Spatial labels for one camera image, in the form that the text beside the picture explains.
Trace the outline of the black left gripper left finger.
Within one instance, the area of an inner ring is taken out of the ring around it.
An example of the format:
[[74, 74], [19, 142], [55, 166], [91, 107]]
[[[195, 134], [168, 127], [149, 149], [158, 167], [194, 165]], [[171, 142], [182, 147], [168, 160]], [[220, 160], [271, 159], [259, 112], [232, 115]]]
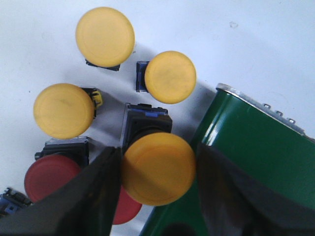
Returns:
[[92, 164], [43, 200], [0, 221], [2, 236], [108, 236], [121, 188], [119, 148], [106, 147]]

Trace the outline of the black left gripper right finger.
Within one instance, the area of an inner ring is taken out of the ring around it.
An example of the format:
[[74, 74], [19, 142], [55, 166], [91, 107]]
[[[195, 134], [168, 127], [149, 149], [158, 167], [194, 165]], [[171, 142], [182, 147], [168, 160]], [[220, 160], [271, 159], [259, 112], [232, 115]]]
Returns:
[[313, 236], [315, 211], [271, 190], [212, 146], [197, 145], [197, 187], [210, 236]]

